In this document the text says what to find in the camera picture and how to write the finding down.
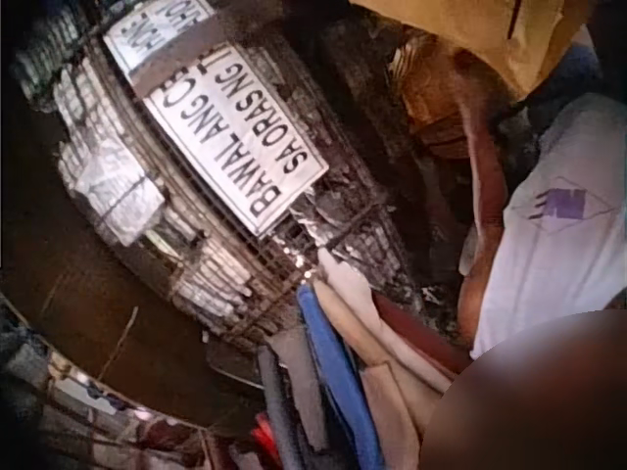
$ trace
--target metal wire mesh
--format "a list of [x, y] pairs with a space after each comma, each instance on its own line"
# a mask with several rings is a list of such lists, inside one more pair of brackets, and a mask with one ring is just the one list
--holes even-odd
[[[67, 22], [48, 19], [48, 47], [41, 49], [33, 39], [15, 67], [33, 106], [61, 114], [68, 140], [60, 147], [60, 173], [75, 198], [87, 196], [88, 204], [83, 201], [79, 207], [121, 260], [178, 308], [247, 351], [266, 335], [299, 321], [294, 294], [312, 275], [320, 246], [360, 269], [376, 289], [419, 310], [421, 301], [386, 212], [385, 195], [282, 36], [266, 31], [242, 47], [242, 53], [266, 86], [282, 90], [292, 117], [330, 170], [258, 239], [190, 166], [109, 55], [102, 32], [128, 6], [119, 2], [91, 21], [75, 4], [64, 6], [62, 11], [71, 14], [62, 17], [76, 31], [72, 40], [62, 34]], [[66, 52], [55, 54], [55, 49]], [[20, 71], [37, 60], [45, 66], [27, 74]], [[103, 161], [108, 145], [118, 149], [117, 162], [120, 152], [128, 153], [140, 170], [125, 185], [101, 171], [85, 190], [86, 170]], [[154, 191], [148, 194], [146, 187]], [[129, 204], [143, 223], [127, 227], [122, 237], [124, 222], [116, 222], [114, 215]], [[149, 279], [140, 261], [117, 250], [120, 243], [148, 253], [164, 267], [167, 279]]]

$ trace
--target beige fabric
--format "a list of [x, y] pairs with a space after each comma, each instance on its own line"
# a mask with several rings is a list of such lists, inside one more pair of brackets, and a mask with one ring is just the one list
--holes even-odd
[[471, 51], [519, 98], [549, 75], [591, 11], [588, 0], [523, 0], [508, 38], [512, 0], [351, 1]]
[[420, 442], [388, 364], [362, 371], [363, 391], [389, 470], [415, 470]]
[[328, 448], [322, 395], [305, 327], [297, 326], [267, 339], [290, 376], [294, 405], [313, 450]]
[[420, 381], [392, 357], [363, 326], [333, 289], [320, 280], [313, 282], [315, 295], [335, 330], [366, 365], [388, 363], [410, 411], [411, 421], [422, 435], [440, 394]]
[[435, 391], [445, 393], [451, 385], [451, 379], [381, 320], [372, 301], [370, 286], [363, 274], [346, 262], [337, 262], [326, 249], [320, 249], [317, 257], [329, 285], [387, 352]]

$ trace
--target pile of clothes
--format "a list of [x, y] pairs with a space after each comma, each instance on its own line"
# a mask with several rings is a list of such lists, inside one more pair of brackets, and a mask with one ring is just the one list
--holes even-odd
[[304, 324], [259, 351], [267, 415], [287, 469], [416, 469], [431, 414], [469, 364], [345, 262], [318, 252], [297, 293]]

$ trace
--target person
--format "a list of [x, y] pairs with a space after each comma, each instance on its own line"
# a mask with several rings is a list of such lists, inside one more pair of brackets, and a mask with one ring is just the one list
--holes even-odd
[[540, 159], [508, 198], [489, 130], [499, 87], [470, 53], [453, 58], [477, 232], [458, 300], [462, 338], [479, 357], [530, 326], [605, 308], [627, 286], [627, 108], [588, 93], [540, 138]]

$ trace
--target purple logo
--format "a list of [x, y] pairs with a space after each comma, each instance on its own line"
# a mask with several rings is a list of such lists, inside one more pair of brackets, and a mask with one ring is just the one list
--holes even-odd
[[585, 189], [552, 188], [536, 196], [536, 213], [529, 215], [529, 219], [552, 216], [583, 220], [586, 207]]

